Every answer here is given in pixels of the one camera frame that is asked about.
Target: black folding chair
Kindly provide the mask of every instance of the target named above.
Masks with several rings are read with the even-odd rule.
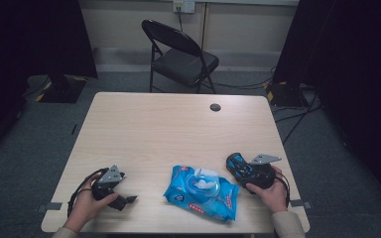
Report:
[[[154,71],[187,87],[197,87],[199,93],[200,86],[205,79],[208,80],[209,88],[215,92],[210,74],[218,67],[218,57],[204,52],[199,45],[185,33],[166,26],[153,20],[144,20],[142,29],[150,39],[152,45],[151,53],[151,75],[150,92],[153,87]],[[170,49],[164,54],[157,43],[163,44]]]

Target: wooden tabletop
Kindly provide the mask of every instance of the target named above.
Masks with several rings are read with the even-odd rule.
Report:
[[[221,109],[212,111],[216,103]],[[215,170],[236,183],[225,167],[235,152],[250,161],[259,154],[281,157],[291,199],[300,199],[287,156],[266,98],[262,96],[167,93],[97,93],[79,132],[42,223],[55,232],[66,221],[67,202],[85,177],[117,165],[126,174],[115,191],[138,195],[123,211],[104,208],[83,232],[101,233],[271,233],[268,208],[256,195],[240,189],[235,221],[225,223],[178,208],[164,192],[176,165]],[[305,231],[310,225],[302,206]]]

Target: chair leg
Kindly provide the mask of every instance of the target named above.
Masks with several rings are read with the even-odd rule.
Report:
[[[212,83],[211,76],[208,76],[209,85],[211,86],[212,92],[216,94],[214,84]]]
[[[154,76],[154,72],[151,69],[151,72],[150,72],[150,92],[153,92],[153,76]]]

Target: plastic wrapper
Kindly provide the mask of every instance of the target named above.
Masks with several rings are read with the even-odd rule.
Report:
[[[227,221],[235,220],[238,190],[217,172],[175,166],[164,197],[178,207]]]

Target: wall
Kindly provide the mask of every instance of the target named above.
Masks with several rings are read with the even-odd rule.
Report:
[[[217,54],[220,66],[275,66],[297,2],[273,0],[280,4],[272,5],[268,3],[271,0],[258,1],[267,3],[196,2],[194,14],[182,14],[184,32],[204,50]],[[100,51],[117,49],[118,57],[134,56],[135,63],[148,62],[146,56],[151,49],[141,29],[144,19],[181,27],[172,1],[81,0],[80,5],[91,45]]]

